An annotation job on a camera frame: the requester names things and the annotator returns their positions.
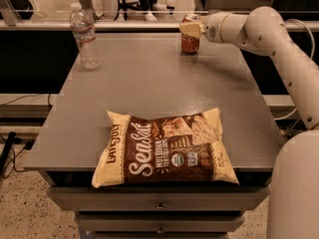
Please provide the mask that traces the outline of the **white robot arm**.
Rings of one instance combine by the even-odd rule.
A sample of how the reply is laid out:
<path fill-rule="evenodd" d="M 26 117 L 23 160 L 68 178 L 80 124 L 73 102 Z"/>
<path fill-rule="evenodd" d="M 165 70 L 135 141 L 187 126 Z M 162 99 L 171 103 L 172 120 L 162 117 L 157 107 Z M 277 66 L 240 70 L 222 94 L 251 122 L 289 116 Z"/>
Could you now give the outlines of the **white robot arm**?
<path fill-rule="evenodd" d="M 280 149 L 271 177 L 267 239 L 319 239 L 319 68 L 290 38 L 281 15 L 258 7 L 179 25 L 182 33 L 267 56 L 306 130 Z"/>

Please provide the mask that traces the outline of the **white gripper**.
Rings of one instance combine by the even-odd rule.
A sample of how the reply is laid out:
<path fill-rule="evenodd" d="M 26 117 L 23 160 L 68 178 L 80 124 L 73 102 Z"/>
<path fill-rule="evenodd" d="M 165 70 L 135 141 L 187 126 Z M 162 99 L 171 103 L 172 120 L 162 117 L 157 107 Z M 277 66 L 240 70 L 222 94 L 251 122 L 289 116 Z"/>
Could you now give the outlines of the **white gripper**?
<path fill-rule="evenodd" d="M 199 39 L 202 27 L 205 38 L 213 43 L 235 43 L 235 16 L 232 13 L 219 12 L 202 17 L 202 23 L 185 22 L 179 25 L 180 31 L 193 38 Z"/>

